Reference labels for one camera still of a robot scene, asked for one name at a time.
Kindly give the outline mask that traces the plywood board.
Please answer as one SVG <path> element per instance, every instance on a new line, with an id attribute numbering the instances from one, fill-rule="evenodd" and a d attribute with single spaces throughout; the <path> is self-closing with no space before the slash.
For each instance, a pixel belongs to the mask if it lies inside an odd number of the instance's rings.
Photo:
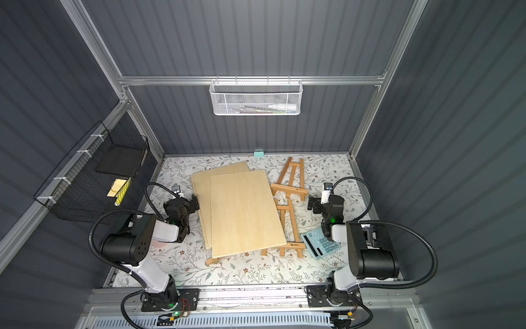
<path id="1" fill-rule="evenodd" d="M 210 208 L 210 178 L 214 175 L 235 174 L 239 172 L 249 171 L 249 167 L 245 161 L 234 164 L 229 164 L 215 169 L 200 171 L 192 175 L 192 183 L 194 194 L 199 203 L 199 219 L 201 222 L 201 229 L 204 236 L 205 247 L 212 248 L 212 219 Z"/>
<path id="2" fill-rule="evenodd" d="M 286 245 L 266 171 L 210 178 L 212 257 Z"/>

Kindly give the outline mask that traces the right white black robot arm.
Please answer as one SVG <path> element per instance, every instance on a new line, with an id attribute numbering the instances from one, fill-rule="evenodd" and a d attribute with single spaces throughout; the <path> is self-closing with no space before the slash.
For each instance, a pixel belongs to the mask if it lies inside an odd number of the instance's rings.
<path id="1" fill-rule="evenodd" d="M 321 215 L 321 232 L 304 234 L 305 244 L 315 257 L 327 256 L 335 247 L 347 249 L 347 265 L 329 275 L 321 294 L 333 305 L 342 304 L 341 294 L 360 280 L 392 280 L 399 275 L 399 262 L 387 229 L 383 226 L 344 221 L 344 198 L 325 194 L 311 197 L 308 210 Z"/>

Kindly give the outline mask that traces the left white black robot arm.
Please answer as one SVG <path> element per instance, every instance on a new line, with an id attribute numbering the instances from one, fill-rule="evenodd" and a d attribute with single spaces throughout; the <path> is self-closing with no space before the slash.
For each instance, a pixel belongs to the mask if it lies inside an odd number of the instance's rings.
<path id="1" fill-rule="evenodd" d="M 117 232 L 108 235 L 95 254 L 105 262 L 130 274 L 142 286 L 146 302 L 166 310 L 181 304 L 173 277 L 149 256 L 152 241 L 182 243 L 190 233 L 189 217 L 199 210 L 198 199 L 175 197 L 163 204 L 168 219 L 156 214 L 133 212 Z"/>

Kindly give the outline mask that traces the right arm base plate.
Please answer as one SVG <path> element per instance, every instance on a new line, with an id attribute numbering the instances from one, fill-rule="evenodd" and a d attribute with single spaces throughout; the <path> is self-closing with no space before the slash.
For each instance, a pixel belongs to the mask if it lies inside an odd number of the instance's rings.
<path id="1" fill-rule="evenodd" d="M 325 285 L 308 285 L 304 287 L 307 295 L 308 305 L 311 308 L 323 307 L 347 307 L 356 308 L 356 303 L 345 291 L 326 292 Z"/>

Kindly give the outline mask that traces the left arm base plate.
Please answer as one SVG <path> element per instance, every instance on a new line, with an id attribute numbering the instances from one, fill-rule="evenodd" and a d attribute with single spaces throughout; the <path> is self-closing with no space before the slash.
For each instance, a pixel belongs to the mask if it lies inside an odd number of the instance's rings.
<path id="1" fill-rule="evenodd" d="M 178 289 L 177 293 L 143 293 L 142 312 L 195 311 L 199 301 L 199 289 Z"/>

